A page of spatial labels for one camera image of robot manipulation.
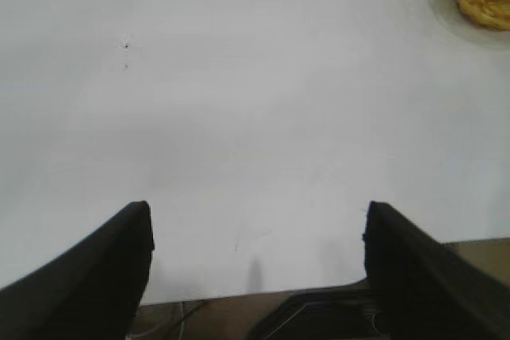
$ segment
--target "cable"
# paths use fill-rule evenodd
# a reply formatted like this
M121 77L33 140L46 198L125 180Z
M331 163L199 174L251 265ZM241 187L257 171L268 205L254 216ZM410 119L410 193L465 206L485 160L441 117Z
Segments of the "cable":
M183 307L183 305L181 303L181 312L182 312L182 315L184 315L183 311L182 311L182 307ZM170 315L167 318L165 318L164 320L162 320L157 326L154 326L150 330L146 330L145 332L142 332L141 334L128 334L127 337L130 338L130 339L133 339L133 338L144 338L145 336L148 336L149 334L153 334L154 332L156 332L157 330L159 330L160 328L165 326L172 319L173 319L173 315Z
M169 336L170 336L170 333L175 329L177 328L178 326L180 326L183 322L185 322L192 314L194 314L196 311L200 310L202 307L204 307L205 305L207 304L207 301L199 304L198 306L196 306L195 308L193 308L191 311L185 313L182 318L176 322L176 324L174 324L173 326L171 326L170 328L168 328L167 332L165 333L164 336L162 336L161 338L164 338L164 339L168 339Z
M184 337L184 326L185 325L186 325L186 320L184 319L184 303L181 302L181 329L179 330L177 340L182 340L182 338Z

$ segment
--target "white tabletop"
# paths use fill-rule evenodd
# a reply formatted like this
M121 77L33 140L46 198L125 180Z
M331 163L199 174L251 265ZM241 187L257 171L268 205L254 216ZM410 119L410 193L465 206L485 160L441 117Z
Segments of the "white tabletop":
M510 37L453 0L0 6L0 286L142 199L145 303L355 282L372 199L510 235Z

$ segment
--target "wooden floor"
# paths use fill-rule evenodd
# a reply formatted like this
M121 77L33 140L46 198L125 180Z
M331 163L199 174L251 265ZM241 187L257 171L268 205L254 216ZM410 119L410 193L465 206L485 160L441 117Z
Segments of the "wooden floor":
M510 287L510 238L447 244L462 258ZM364 282L345 288L365 288ZM238 296L197 302L165 303L143 306L133 333L154 332L133 340L178 340L182 308L196 311L184 322L182 340L243 340L249 330L276 309L294 291L276 294Z

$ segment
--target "white cable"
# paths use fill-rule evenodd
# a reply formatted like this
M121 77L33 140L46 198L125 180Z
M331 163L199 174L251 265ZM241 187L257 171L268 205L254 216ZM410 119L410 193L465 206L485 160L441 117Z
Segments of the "white cable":
M181 303L181 312L182 314L184 315L184 310L183 310L183 305ZM157 326L151 328L150 330L146 330L145 332L142 332L141 334L128 334L127 335L127 338L128 339L133 339L133 338L144 338L145 336L148 336L149 334L153 334L154 332L156 332L157 330L159 330L161 327L163 327L164 325L166 325L170 320L173 319L173 315L170 315L169 317L167 317L166 319L162 320L161 323L159 323Z
M184 337L184 323L186 322L186 320L184 319L184 303L181 302L181 329L178 333L178 339L177 340L182 340L182 338Z

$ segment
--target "black object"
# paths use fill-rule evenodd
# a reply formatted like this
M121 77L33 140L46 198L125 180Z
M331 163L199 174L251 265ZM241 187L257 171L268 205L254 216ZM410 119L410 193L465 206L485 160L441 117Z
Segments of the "black object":
M152 250L149 205L133 202L0 291L0 339L124 340L147 285Z
M364 239L368 279L394 340L510 339L510 290L390 205L371 203Z
M293 296L248 339L510 340L510 290L390 205L370 204L364 240L369 291Z
M300 292L259 322L248 340L330 340L378 338L381 314L370 290L343 287Z

